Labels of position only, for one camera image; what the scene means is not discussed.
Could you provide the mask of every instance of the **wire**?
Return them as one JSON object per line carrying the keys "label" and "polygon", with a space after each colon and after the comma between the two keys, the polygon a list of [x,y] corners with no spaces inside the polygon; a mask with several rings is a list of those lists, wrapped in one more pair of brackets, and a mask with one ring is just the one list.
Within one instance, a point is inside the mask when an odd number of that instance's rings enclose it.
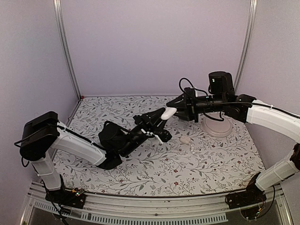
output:
{"label": "wire", "polygon": [[270,211],[270,209],[272,208],[272,206],[273,206],[273,203],[274,203],[274,201],[275,201],[275,187],[274,187],[274,185],[273,185],[273,200],[272,200],[272,202],[271,202],[271,205],[270,205],[270,207],[268,208],[268,210],[264,213],[264,214],[262,214],[262,215],[259,215],[257,218],[261,218],[261,217],[263,217],[263,216],[265,216],[269,211]]}
{"label": "wire", "polygon": [[129,134],[131,134],[131,135],[137,135],[137,136],[142,136],[142,137],[145,137],[145,136],[146,136],[145,134],[133,133],[132,131],[127,130],[126,128],[123,128],[123,127],[121,127],[120,125],[118,125],[118,124],[116,124],[116,123],[114,123],[114,122],[108,121],[108,120],[105,121],[104,127],[105,127],[107,124],[109,124],[109,123],[112,123],[112,124],[116,125],[119,129],[121,129],[121,130],[123,130],[123,131],[125,131],[125,132],[127,132],[127,133],[129,133]]}
{"label": "wire", "polygon": [[42,128],[40,128],[39,130],[37,130],[36,132],[32,133],[31,135],[28,135],[27,137],[23,138],[22,140],[19,140],[19,141],[15,142],[15,143],[14,143],[14,146],[20,148],[21,146],[18,145],[19,143],[21,143],[21,142],[27,140],[28,138],[32,137],[33,135],[37,134],[37,133],[40,132],[41,130],[44,130],[44,129],[48,128],[48,127],[56,127],[56,125],[48,125],[47,127],[42,127]]}
{"label": "wire", "polygon": [[49,199],[50,199],[51,204],[53,205],[53,207],[55,208],[55,210],[58,212],[58,214],[59,214],[59,216],[60,216],[61,222],[63,222],[64,225],[69,225],[69,224],[66,222],[65,218],[63,217],[61,211],[60,211],[60,210],[56,207],[56,205],[54,204],[54,202],[53,202],[51,196],[49,195],[49,190],[46,188],[46,184],[44,183],[43,180],[42,180],[42,183],[44,184],[45,191],[46,191],[46,193],[48,194],[48,197],[49,197]]}
{"label": "wire", "polygon": [[292,117],[295,117],[297,119],[300,119],[300,116],[298,115],[295,115],[293,113],[290,113],[286,110],[283,110],[283,109],[280,109],[280,108],[277,108],[277,107],[273,107],[271,105],[265,105],[265,104],[260,104],[260,103],[253,103],[253,102],[221,102],[221,103],[213,103],[213,102],[204,102],[204,101],[201,101],[191,95],[189,95],[188,93],[186,93],[182,87],[181,87],[181,80],[179,81],[179,88],[180,90],[185,93],[187,96],[189,96],[190,98],[194,99],[195,101],[198,101],[198,102],[201,102],[201,103],[204,103],[204,104],[207,104],[207,105],[233,105],[233,104],[247,104],[247,105],[257,105],[257,106],[263,106],[263,107],[266,107],[266,108],[269,108],[269,109],[274,109],[274,110],[277,110],[277,111],[280,111],[284,114],[287,114],[289,116],[292,116]]}
{"label": "wire", "polygon": [[200,91],[200,92],[203,92],[203,93],[206,94],[206,96],[208,96],[208,94],[207,94],[206,91],[195,88],[195,87],[193,86],[192,82],[191,82],[189,79],[185,78],[185,77],[183,77],[183,78],[181,78],[181,79],[179,80],[179,88],[180,88],[180,90],[181,90],[183,93],[186,93],[186,92],[182,89],[182,87],[181,87],[181,81],[183,81],[183,80],[186,80],[187,82],[189,82],[189,84],[190,84],[190,85],[192,86],[192,88],[194,88],[195,90]]}
{"label": "wire", "polygon": [[27,167],[27,166],[29,165],[29,161],[28,161],[27,164],[25,165],[23,160],[24,160],[24,158],[22,157],[22,158],[21,158],[22,166],[23,166],[23,167]]}
{"label": "wire", "polygon": [[209,115],[207,115],[205,112],[203,113],[203,115],[206,116],[207,118],[211,119],[211,120],[223,122],[223,121],[224,121],[224,118],[222,117],[222,114],[221,114],[221,113],[222,113],[222,112],[220,112],[220,114],[219,114],[220,119],[217,119],[217,118],[214,118],[214,117],[212,117],[212,116],[209,116]]}

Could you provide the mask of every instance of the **black cable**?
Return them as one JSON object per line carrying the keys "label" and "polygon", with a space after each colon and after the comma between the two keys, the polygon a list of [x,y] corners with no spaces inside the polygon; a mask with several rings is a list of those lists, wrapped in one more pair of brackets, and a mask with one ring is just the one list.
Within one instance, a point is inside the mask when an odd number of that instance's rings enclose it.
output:
{"label": "black cable", "polygon": [[28,161],[27,164],[25,165],[23,160],[24,160],[24,158],[22,157],[22,158],[21,158],[22,166],[23,166],[23,167],[27,167],[27,166],[29,165],[29,161]]}
{"label": "black cable", "polygon": [[15,143],[14,143],[14,146],[20,148],[21,146],[18,145],[19,143],[21,143],[21,142],[27,140],[28,138],[32,137],[32,136],[35,135],[36,133],[38,133],[38,132],[40,132],[41,130],[44,130],[44,129],[48,128],[48,127],[56,127],[56,125],[48,125],[47,127],[42,127],[42,128],[40,128],[39,130],[37,130],[36,132],[32,133],[31,135],[28,135],[27,137],[23,138],[22,140],[19,140],[19,141],[15,142]]}
{"label": "black cable", "polygon": [[275,187],[273,185],[273,200],[271,202],[271,205],[270,205],[270,207],[268,208],[268,210],[264,214],[258,215],[257,218],[261,218],[261,217],[265,216],[270,211],[270,209],[272,208],[272,205],[273,205],[274,201],[275,201]]}
{"label": "black cable", "polygon": [[58,214],[59,214],[59,216],[60,216],[61,222],[63,222],[64,225],[69,225],[69,224],[66,222],[65,218],[63,217],[61,211],[60,211],[60,210],[56,207],[56,205],[54,204],[54,202],[53,202],[51,196],[49,195],[49,190],[46,188],[46,184],[44,183],[43,180],[42,180],[42,183],[44,184],[44,188],[45,188],[46,194],[48,194],[48,197],[49,197],[49,199],[50,199],[51,204],[53,205],[53,207],[55,208],[55,210],[58,212]]}
{"label": "black cable", "polygon": [[292,117],[295,117],[295,118],[297,118],[297,119],[300,119],[300,116],[294,115],[294,114],[292,114],[292,113],[290,113],[290,112],[288,112],[288,111],[286,111],[286,110],[283,110],[283,109],[280,109],[280,108],[277,108],[277,107],[273,107],[273,106],[271,106],[271,105],[260,104],[260,103],[253,103],[253,102],[221,102],[221,103],[204,102],[204,101],[201,101],[201,100],[199,100],[199,99],[197,99],[197,98],[195,98],[195,97],[193,97],[193,96],[187,94],[187,93],[182,89],[182,87],[181,87],[181,82],[179,82],[179,88],[180,88],[180,90],[181,90],[183,93],[185,93],[187,96],[189,96],[189,97],[192,98],[193,100],[198,101],[198,102],[200,102],[200,103],[207,104],[207,105],[233,105],[233,104],[257,105],[257,106],[263,106],[263,107],[266,107],[266,108],[269,108],[269,109],[274,109],[274,110],[280,111],[280,112],[282,112],[282,113],[284,113],[284,114],[287,114],[287,115],[289,115],[289,116],[292,116]]}
{"label": "black cable", "polygon": [[108,121],[108,120],[105,121],[104,127],[105,127],[107,124],[109,124],[109,123],[112,123],[112,124],[116,125],[118,128],[120,128],[121,130],[123,130],[123,131],[125,131],[125,132],[127,132],[127,133],[129,133],[129,134],[131,134],[131,135],[137,135],[137,136],[145,137],[145,134],[133,133],[132,131],[127,130],[126,128],[123,128],[123,127],[121,127],[120,125],[118,125],[118,124],[116,124],[116,123],[114,123],[114,122]]}
{"label": "black cable", "polygon": [[65,131],[67,131],[67,132],[69,132],[69,133],[71,133],[71,134],[73,134],[73,135],[75,135],[75,136],[77,136],[77,137],[80,137],[80,138],[86,140],[88,143],[90,143],[90,144],[96,146],[96,147],[99,148],[99,149],[102,149],[102,150],[104,150],[104,151],[106,150],[105,148],[101,147],[100,145],[98,145],[98,144],[92,142],[89,138],[86,138],[86,137],[84,137],[84,136],[82,136],[82,135],[80,135],[80,134],[74,132],[73,130],[70,130],[70,129],[68,129],[68,128],[64,128],[64,127],[62,127],[62,126],[60,126],[60,125],[56,125],[56,127],[60,128],[61,130],[65,130]]}
{"label": "black cable", "polygon": [[224,121],[224,118],[222,118],[222,115],[221,115],[222,112],[220,112],[219,116],[220,116],[220,119],[218,118],[214,118],[212,116],[209,116],[207,115],[205,112],[203,113],[204,116],[206,116],[207,118],[211,119],[211,120],[214,120],[214,121],[219,121],[219,122],[223,122]]}
{"label": "black cable", "polygon": [[192,82],[191,82],[189,79],[185,78],[185,77],[183,77],[183,78],[181,78],[181,79],[179,80],[179,88],[180,88],[180,90],[181,90],[183,93],[186,93],[186,92],[182,89],[182,87],[181,87],[181,81],[183,81],[183,80],[186,80],[187,82],[189,82],[189,84],[190,84],[190,85],[192,86],[192,88],[194,88],[195,90],[200,91],[200,92],[203,92],[203,93],[206,94],[206,96],[208,96],[208,94],[207,94],[206,91],[195,88],[195,87],[193,86]]}

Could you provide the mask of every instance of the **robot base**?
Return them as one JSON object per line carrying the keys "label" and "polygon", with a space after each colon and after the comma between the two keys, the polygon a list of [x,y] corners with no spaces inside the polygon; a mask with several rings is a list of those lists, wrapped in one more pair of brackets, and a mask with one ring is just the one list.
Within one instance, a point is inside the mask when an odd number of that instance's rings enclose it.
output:
{"label": "robot base", "polygon": [[73,191],[65,190],[64,182],[61,176],[60,179],[61,179],[61,188],[56,191],[47,190],[45,199],[53,203],[66,205],[73,208],[83,209],[86,195],[81,193],[82,191],[78,190],[77,188],[74,189]]}

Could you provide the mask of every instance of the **metal frame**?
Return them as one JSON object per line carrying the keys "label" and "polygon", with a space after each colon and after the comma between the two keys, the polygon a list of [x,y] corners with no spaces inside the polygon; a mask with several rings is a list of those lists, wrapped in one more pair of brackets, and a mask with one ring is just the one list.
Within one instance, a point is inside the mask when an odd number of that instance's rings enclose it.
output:
{"label": "metal frame", "polygon": [[[293,221],[288,210],[282,188],[280,185],[276,185],[275,188],[275,203],[278,206],[282,224],[292,225]],[[257,205],[254,204],[230,210],[224,201],[227,194],[228,193],[192,197],[181,196],[155,198],[86,193],[87,198],[84,208],[82,210],[73,208],[69,217],[97,224],[111,224],[114,219],[124,221],[124,223],[120,222],[117,224],[127,225],[129,225],[128,221],[135,221],[136,225],[177,225],[180,224],[178,221],[185,221],[185,224],[189,224],[188,221],[191,221],[191,224],[197,224],[194,223],[195,220],[216,218],[221,215],[223,215],[224,222],[227,220],[226,213]],[[269,188],[266,191],[266,196],[268,202],[272,201],[272,188]],[[41,183],[32,182],[26,198],[28,200],[27,205],[25,206],[25,212],[22,216],[21,224],[23,221],[27,223],[30,221],[30,215],[33,211],[33,207],[55,213],[52,205],[45,200],[45,189]]]}
{"label": "metal frame", "polygon": [[55,11],[55,17],[56,17],[56,21],[57,21],[57,25],[58,25],[58,30],[60,33],[60,40],[61,40],[61,44],[64,50],[64,55],[66,58],[66,62],[67,62],[67,67],[68,67],[68,71],[70,74],[70,78],[71,78],[71,82],[74,88],[74,92],[76,94],[76,97],[78,100],[80,100],[81,98],[81,93],[79,90],[79,85],[75,76],[75,71],[74,71],[74,67],[73,67],[73,63],[71,60],[71,55],[70,55],[70,51],[69,51],[69,47],[68,47],[68,42],[67,42],[67,37],[66,37],[66,31],[65,31],[65,27],[64,27],[64,22],[63,22],[63,18],[62,18],[62,11],[61,11],[61,5],[60,5],[60,0],[53,0],[54,3],[54,11]]}
{"label": "metal frame", "polygon": [[[61,39],[62,47],[64,50],[64,55],[66,58],[71,82],[72,82],[76,97],[78,100],[80,100],[81,93],[80,93],[77,78],[75,76],[75,71],[74,71],[74,67],[73,67],[73,63],[71,60],[71,55],[70,55],[70,51],[69,51],[69,47],[68,47],[66,31],[65,31],[63,17],[62,17],[61,3],[60,3],[60,0],[53,0],[53,3],[54,3],[54,11],[55,11],[56,21],[57,21],[57,25],[58,25],[58,30],[60,33],[60,39]],[[237,75],[236,75],[235,81],[234,81],[235,90],[238,90],[240,81],[242,78],[242,73],[244,70],[247,53],[248,53],[248,49],[249,49],[249,44],[250,44],[250,39],[251,39],[254,22],[255,22],[256,6],[257,6],[257,0],[251,0],[248,22],[247,22],[247,30],[246,30],[245,40],[244,40],[244,46],[243,46],[243,50],[242,50],[242,54],[241,54],[241,58],[240,58],[240,62],[239,62]]]}
{"label": "metal frame", "polygon": [[247,53],[248,53],[248,49],[249,49],[249,45],[250,45],[252,31],[253,31],[253,28],[254,28],[256,6],[257,6],[257,0],[251,0],[243,51],[242,51],[242,54],[241,54],[241,57],[240,57],[240,63],[239,63],[238,71],[237,71],[235,81],[234,81],[234,89],[236,91],[239,88],[240,81],[241,81],[242,74],[243,74],[243,70],[244,70],[244,66],[245,66],[245,62],[246,62],[246,59],[247,59]]}

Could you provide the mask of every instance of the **leaf pattern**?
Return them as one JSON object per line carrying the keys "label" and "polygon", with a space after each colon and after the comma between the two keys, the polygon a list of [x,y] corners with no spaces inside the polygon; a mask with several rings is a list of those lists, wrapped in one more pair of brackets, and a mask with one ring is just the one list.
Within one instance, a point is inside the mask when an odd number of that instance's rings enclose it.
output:
{"label": "leaf pattern", "polygon": [[[88,97],[71,121],[75,132],[99,143],[98,133],[106,120],[127,129],[133,116],[164,107],[174,97]],[[84,159],[57,151],[54,164],[68,188],[113,195],[205,195],[246,187],[251,177],[264,170],[263,163],[244,124],[229,119],[232,133],[215,138],[199,123],[172,117],[166,129],[172,139],[164,145],[149,139],[123,158],[113,170],[102,170]],[[188,135],[190,144],[179,138]]]}

